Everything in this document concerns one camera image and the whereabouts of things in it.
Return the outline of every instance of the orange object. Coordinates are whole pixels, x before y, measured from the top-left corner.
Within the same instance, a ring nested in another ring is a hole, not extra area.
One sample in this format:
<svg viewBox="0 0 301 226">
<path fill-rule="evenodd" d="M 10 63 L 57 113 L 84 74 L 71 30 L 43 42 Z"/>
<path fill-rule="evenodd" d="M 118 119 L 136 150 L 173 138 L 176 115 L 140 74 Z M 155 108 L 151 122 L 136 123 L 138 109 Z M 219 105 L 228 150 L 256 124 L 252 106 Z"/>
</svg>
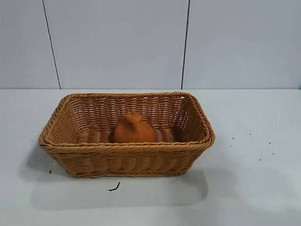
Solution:
<svg viewBox="0 0 301 226">
<path fill-rule="evenodd" d="M 126 117 L 117 125 L 114 135 L 114 143 L 144 143 L 156 142 L 154 129 L 135 111 L 126 114 Z"/>
</svg>

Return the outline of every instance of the wicker basket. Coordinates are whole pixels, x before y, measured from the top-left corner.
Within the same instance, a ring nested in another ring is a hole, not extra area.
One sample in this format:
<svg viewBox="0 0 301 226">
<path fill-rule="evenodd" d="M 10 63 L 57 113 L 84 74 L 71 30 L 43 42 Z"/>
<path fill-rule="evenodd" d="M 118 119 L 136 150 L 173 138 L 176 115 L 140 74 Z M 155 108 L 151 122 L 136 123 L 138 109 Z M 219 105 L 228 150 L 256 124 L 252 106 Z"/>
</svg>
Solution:
<svg viewBox="0 0 301 226">
<path fill-rule="evenodd" d="M 111 143 L 135 110 L 156 132 L 156 143 Z M 75 177 L 180 175 L 214 143 L 197 99 L 187 93 L 71 94 L 61 100 L 39 137 L 40 146 Z"/>
</svg>

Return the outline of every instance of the white tabletop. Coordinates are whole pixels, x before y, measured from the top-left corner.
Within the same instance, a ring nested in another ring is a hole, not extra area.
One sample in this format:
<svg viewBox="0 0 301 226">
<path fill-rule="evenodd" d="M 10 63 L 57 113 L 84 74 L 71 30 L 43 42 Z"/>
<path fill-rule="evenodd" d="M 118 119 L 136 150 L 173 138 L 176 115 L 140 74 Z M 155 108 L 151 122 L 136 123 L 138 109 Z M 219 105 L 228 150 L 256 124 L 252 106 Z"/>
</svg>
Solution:
<svg viewBox="0 0 301 226">
<path fill-rule="evenodd" d="M 179 177 L 74 179 L 37 145 L 67 94 L 153 91 L 0 90 L 0 225 L 301 225 L 301 90 L 184 90 L 216 142 Z"/>
</svg>

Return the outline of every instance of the black speck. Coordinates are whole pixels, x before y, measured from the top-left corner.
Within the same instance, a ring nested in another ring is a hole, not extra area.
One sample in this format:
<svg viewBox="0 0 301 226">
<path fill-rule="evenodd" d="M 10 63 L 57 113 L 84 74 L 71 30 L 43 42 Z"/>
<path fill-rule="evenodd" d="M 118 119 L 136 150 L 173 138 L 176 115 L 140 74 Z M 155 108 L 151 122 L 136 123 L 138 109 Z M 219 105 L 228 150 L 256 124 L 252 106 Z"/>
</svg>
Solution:
<svg viewBox="0 0 301 226">
<path fill-rule="evenodd" d="M 119 185 L 120 185 L 120 182 L 118 182 L 118 184 L 117 184 L 117 187 L 116 188 L 113 188 L 113 189 L 108 189 L 108 191 L 115 191 L 115 190 L 117 190 L 117 188 L 119 187 Z"/>
</svg>

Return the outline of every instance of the basket bottom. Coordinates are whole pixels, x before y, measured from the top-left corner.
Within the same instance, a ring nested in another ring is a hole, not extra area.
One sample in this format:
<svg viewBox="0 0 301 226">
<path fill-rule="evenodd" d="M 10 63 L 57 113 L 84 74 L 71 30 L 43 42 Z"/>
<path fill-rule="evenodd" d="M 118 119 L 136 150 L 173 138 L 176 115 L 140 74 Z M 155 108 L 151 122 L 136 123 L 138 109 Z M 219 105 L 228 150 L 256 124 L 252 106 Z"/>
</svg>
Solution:
<svg viewBox="0 0 301 226">
<path fill-rule="evenodd" d="M 156 142 L 180 142 L 180 137 L 172 129 L 154 128 Z M 112 143 L 112 130 L 93 129 L 80 133 L 77 144 L 83 143 Z"/>
<path fill-rule="evenodd" d="M 133 173 L 123 173 L 123 172 L 94 172 L 94 173 L 89 173 L 89 174 L 71 174 L 71 176 L 75 178 L 101 178 L 101 177 L 171 177 L 171 176 L 179 176 L 182 174 L 185 174 L 187 170 L 183 172 L 133 172 Z"/>
</svg>

